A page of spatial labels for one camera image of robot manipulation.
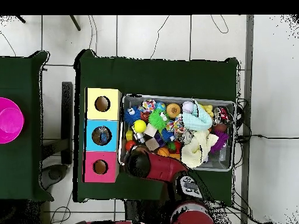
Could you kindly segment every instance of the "pink box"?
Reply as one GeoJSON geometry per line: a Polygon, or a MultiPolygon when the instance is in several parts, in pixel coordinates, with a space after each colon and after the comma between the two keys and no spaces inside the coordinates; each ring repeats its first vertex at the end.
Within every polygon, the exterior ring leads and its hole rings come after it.
{"type": "Polygon", "coordinates": [[[86,151],[84,182],[114,183],[118,173],[117,152],[86,151]],[[94,164],[97,160],[106,163],[106,173],[98,174],[94,171],[94,164]]]}

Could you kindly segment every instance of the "dark green tablecloth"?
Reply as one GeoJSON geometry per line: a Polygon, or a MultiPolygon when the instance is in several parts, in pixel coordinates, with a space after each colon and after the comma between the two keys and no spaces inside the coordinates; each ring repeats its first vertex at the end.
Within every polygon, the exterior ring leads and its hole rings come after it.
{"type": "Polygon", "coordinates": [[[28,58],[0,57],[0,97],[13,100],[25,124],[12,142],[0,144],[0,198],[52,200],[39,185],[41,158],[40,70],[48,53],[28,58]]]}
{"type": "MultiPolygon", "coordinates": [[[[77,71],[74,133],[76,137],[79,135],[78,140],[75,138],[75,150],[79,149],[79,152],[74,154],[74,159],[78,158],[75,161],[77,169],[74,169],[74,193],[78,200],[84,198],[158,200],[162,190],[162,183],[159,181],[133,178],[125,173],[120,173],[113,184],[82,182],[85,88],[111,88],[118,89],[122,93],[235,102],[237,66],[236,59],[218,62],[98,58],[91,50],[81,51],[74,65],[77,71]]],[[[231,204],[232,170],[196,173],[215,200],[231,204]]]]}

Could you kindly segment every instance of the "blue box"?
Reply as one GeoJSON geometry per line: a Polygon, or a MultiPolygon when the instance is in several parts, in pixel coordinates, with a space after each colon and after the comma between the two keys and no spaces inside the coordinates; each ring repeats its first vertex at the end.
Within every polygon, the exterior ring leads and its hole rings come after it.
{"type": "Polygon", "coordinates": [[[118,121],[87,120],[86,127],[86,151],[117,151],[117,142],[119,135],[118,121]],[[97,127],[106,127],[109,129],[112,137],[106,145],[98,145],[92,140],[92,133],[97,127]]]}

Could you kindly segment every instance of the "magenta bowl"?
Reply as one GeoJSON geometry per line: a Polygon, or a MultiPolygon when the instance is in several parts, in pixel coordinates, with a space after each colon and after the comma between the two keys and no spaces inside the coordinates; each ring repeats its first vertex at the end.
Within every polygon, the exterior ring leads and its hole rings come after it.
{"type": "Polygon", "coordinates": [[[0,97],[0,144],[15,140],[24,125],[24,116],[16,103],[0,97]]]}

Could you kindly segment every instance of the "gray bin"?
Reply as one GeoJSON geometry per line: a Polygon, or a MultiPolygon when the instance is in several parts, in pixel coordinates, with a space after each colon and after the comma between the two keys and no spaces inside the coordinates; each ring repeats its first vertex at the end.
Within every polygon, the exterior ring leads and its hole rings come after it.
{"type": "MultiPolygon", "coordinates": [[[[229,135],[229,139],[227,141],[226,147],[222,148],[220,151],[215,152],[214,154],[208,154],[208,162],[203,163],[198,167],[193,169],[195,170],[209,170],[209,171],[217,171],[217,172],[227,172],[231,170],[233,167],[233,157],[234,157],[234,145],[235,145],[235,122],[237,119],[237,108],[236,104],[232,101],[221,101],[221,100],[202,100],[202,99],[192,99],[192,98],[178,98],[178,97],[165,97],[165,96],[150,96],[150,95],[135,95],[127,94],[123,96],[122,106],[123,109],[130,108],[132,106],[139,106],[145,100],[155,100],[156,102],[164,102],[165,104],[177,103],[181,105],[185,101],[196,100],[202,105],[212,105],[214,107],[223,106],[228,109],[230,114],[233,117],[233,122],[227,128],[227,134],[229,135]]],[[[126,131],[128,130],[128,124],[124,121],[120,126],[120,147],[119,150],[119,162],[123,165],[123,156],[126,153],[124,150],[124,146],[121,145],[121,140],[126,138],[126,131]]]]}

